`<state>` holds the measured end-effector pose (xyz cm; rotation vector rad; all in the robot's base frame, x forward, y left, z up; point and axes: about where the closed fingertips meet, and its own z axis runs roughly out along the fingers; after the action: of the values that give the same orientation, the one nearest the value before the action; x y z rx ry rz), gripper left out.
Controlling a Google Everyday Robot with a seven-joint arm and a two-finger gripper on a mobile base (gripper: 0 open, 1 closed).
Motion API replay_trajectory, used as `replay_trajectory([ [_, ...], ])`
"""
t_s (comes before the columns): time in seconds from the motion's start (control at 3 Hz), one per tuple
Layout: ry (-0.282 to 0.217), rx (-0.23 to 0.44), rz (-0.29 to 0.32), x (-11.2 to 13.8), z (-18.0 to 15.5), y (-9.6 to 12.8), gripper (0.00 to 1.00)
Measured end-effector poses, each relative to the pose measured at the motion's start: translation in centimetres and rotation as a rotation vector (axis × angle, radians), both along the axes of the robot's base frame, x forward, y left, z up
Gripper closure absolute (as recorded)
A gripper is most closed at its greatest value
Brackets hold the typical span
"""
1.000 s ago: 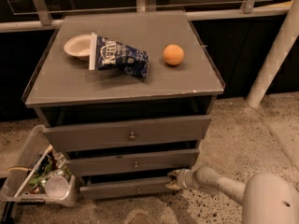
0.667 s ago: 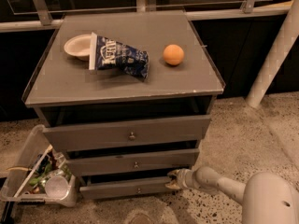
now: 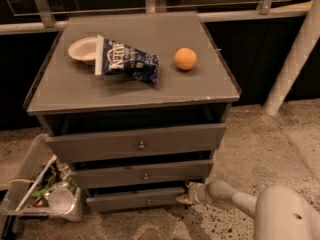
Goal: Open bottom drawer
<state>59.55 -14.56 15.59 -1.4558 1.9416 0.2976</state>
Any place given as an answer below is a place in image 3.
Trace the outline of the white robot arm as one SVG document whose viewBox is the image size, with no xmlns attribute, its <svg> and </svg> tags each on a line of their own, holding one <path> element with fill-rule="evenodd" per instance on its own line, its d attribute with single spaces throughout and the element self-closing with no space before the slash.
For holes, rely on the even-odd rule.
<svg viewBox="0 0 320 240">
<path fill-rule="evenodd" d="M 222 180 L 186 182 L 177 197 L 182 204 L 236 207 L 254 220 L 254 240 L 320 240 L 320 214 L 296 191 L 281 185 L 265 188 L 258 197 Z"/>
</svg>

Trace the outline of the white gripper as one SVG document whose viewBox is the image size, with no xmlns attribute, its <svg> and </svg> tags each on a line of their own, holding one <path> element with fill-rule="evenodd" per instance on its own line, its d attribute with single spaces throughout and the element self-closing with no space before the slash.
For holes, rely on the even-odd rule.
<svg viewBox="0 0 320 240">
<path fill-rule="evenodd" d="M 190 200 L 184 196 L 180 196 L 176 198 L 179 203 L 192 205 L 201 203 L 208 204 L 210 202 L 205 184 L 187 181 L 185 185 L 188 188 L 187 196 Z"/>
</svg>

